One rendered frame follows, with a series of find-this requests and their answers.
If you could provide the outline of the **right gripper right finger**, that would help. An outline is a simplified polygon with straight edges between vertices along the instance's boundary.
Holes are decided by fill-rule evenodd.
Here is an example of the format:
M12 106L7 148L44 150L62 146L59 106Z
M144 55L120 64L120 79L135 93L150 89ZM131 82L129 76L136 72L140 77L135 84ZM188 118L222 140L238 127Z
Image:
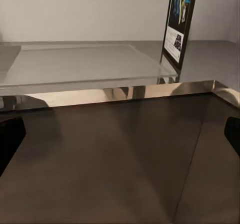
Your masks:
M224 135L240 156L240 119L229 117L227 119Z

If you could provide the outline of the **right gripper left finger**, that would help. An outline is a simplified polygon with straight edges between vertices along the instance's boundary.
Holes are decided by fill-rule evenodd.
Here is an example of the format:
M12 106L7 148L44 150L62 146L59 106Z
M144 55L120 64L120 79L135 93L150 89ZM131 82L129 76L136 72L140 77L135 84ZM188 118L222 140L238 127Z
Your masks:
M0 122L0 177L26 136L22 117Z

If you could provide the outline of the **poster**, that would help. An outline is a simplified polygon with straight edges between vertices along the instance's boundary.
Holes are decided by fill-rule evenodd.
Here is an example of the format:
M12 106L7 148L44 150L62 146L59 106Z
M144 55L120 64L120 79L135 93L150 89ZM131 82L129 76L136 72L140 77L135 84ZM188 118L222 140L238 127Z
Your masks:
M162 50L181 70L195 0L169 0Z

